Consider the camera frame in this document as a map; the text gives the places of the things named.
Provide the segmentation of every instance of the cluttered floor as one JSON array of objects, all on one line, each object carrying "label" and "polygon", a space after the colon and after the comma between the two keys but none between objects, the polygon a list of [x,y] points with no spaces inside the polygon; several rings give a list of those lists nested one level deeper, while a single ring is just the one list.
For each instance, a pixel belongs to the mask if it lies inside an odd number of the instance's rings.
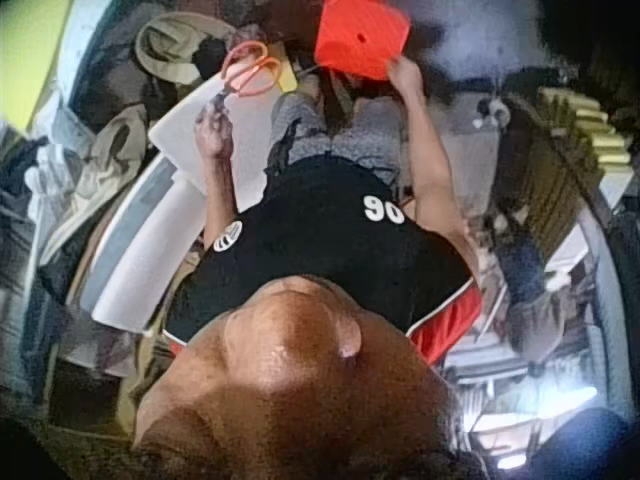
[{"label": "cluttered floor", "polygon": [[[3,404],[9,410],[46,418],[63,429],[127,439],[141,396],[172,359],[161,335],[172,295],[204,250],[197,221],[204,211],[195,200],[198,192],[189,190],[185,181],[198,182],[189,177],[188,149],[193,146],[176,139],[192,132],[196,105],[202,100],[197,87],[220,70],[227,52],[225,40],[246,35],[271,44],[270,54],[284,65],[282,91],[295,88],[305,72],[317,73],[325,115],[336,125],[349,117],[358,95],[372,95],[382,87],[315,67],[320,1],[90,3],[73,4],[68,22],[75,22],[75,27],[61,43],[63,53],[65,47],[84,48],[84,53],[73,52],[59,61],[57,87],[51,89],[34,122],[38,128],[32,137],[46,136],[50,144],[40,139],[25,142],[17,156],[15,150],[12,153],[20,160],[17,166],[8,174],[3,172],[3,185],[10,184],[11,179],[25,176],[35,158],[44,155],[39,152],[46,151],[52,158],[66,156],[63,162],[71,167],[62,176],[75,182],[67,184],[63,178],[58,185],[72,198],[72,207],[66,210],[58,197],[34,205],[26,187],[10,191],[15,209],[25,213],[30,209],[29,217],[39,215],[41,222],[35,231],[24,222],[10,228],[11,241],[19,245],[13,277],[22,278],[3,302],[5,317],[11,320],[3,320],[4,331],[9,332],[2,339],[8,360],[2,362],[0,375],[6,390]],[[531,115],[531,109],[553,108],[553,95],[560,91],[549,89],[541,96],[539,87],[565,87],[577,69],[544,46],[538,28],[542,7],[537,0],[392,3],[411,19],[405,52],[425,74],[429,110],[450,158],[456,197],[481,252],[483,313],[439,369],[458,386],[465,427],[479,432],[482,448],[503,456],[518,453],[530,446],[530,419],[520,413],[515,423],[522,431],[514,433],[500,416],[533,409],[525,405],[526,398],[539,385],[528,380],[531,364],[537,362],[505,341],[509,293],[493,249],[499,241],[496,235],[513,232],[505,233],[508,228],[501,223],[531,228],[547,264],[550,295],[564,312],[562,325],[549,326],[548,338],[555,348],[546,371],[531,378],[575,388],[590,381],[602,383],[601,377],[589,379],[584,368],[592,355],[589,335],[595,335],[584,327],[585,317],[593,315],[589,302],[594,286],[586,241],[572,230],[575,221],[567,221],[578,207],[560,206],[558,192],[567,193],[562,179],[555,186],[536,186],[532,180],[536,171],[529,163],[530,151],[545,161],[551,157],[539,131],[543,128],[540,118],[553,117],[550,110],[540,109]],[[204,20],[212,17],[218,20]],[[563,95],[571,97],[566,91]],[[266,95],[252,110],[234,113],[238,115],[234,123],[253,132],[252,142],[240,152],[248,159],[246,167],[234,171],[242,183],[238,188],[241,210],[255,203],[264,188],[255,174],[264,159],[256,152],[268,141],[268,132],[260,133],[260,125],[268,125],[267,106],[276,98]],[[599,104],[581,102],[580,108],[587,105],[599,112]],[[185,107],[176,113],[172,109],[178,104]],[[603,129],[608,134],[613,130]],[[624,164],[626,157],[619,158],[618,165]],[[554,161],[536,168],[548,176]],[[406,159],[400,166],[399,195],[411,212]],[[618,176],[607,183],[611,199],[622,196],[632,176],[628,174],[622,168],[615,170]],[[29,190],[44,198],[47,190],[42,178],[34,177]],[[593,173],[587,181],[597,186],[603,177]],[[574,186],[567,195],[577,198],[579,190]],[[527,192],[529,202],[517,206],[496,202],[522,192]],[[181,201],[171,202],[177,198]],[[157,227],[160,221],[171,225],[171,232],[164,235],[171,236],[172,246],[149,248],[158,234],[149,223],[156,222]],[[30,261],[30,238],[40,242],[37,268]],[[164,270],[146,267],[153,258],[167,260]],[[140,297],[148,301],[141,304]],[[28,312],[26,325],[20,315],[22,303]],[[559,412],[537,425],[536,441],[548,438],[567,413]]]}]

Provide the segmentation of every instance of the leg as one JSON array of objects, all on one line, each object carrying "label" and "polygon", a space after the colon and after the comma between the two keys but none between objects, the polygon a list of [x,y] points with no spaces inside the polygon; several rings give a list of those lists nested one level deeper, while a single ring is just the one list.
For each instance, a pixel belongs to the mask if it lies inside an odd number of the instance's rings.
[{"label": "leg", "polygon": [[396,190],[402,123],[400,106],[391,97],[360,98],[351,128],[334,137],[332,153],[371,170]]},{"label": "leg", "polygon": [[324,118],[316,108],[319,95],[315,79],[305,78],[298,91],[286,93],[278,99],[271,114],[270,150],[280,142],[286,142],[290,127],[297,124],[293,138],[289,139],[288,159],[286,165],[293,164],[303,158],[321,155],[329,151],[331,141],[327,136]]}]

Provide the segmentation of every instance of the ear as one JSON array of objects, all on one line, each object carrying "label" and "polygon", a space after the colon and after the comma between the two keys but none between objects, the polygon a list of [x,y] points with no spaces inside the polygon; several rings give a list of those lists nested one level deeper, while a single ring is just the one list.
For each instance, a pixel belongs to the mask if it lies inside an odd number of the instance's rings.
[{"label": "ear", "polygon": [[336,322],[336,337],[342,358],[352,358],[362,348],[360,325],[352,317],[342,315]]}]

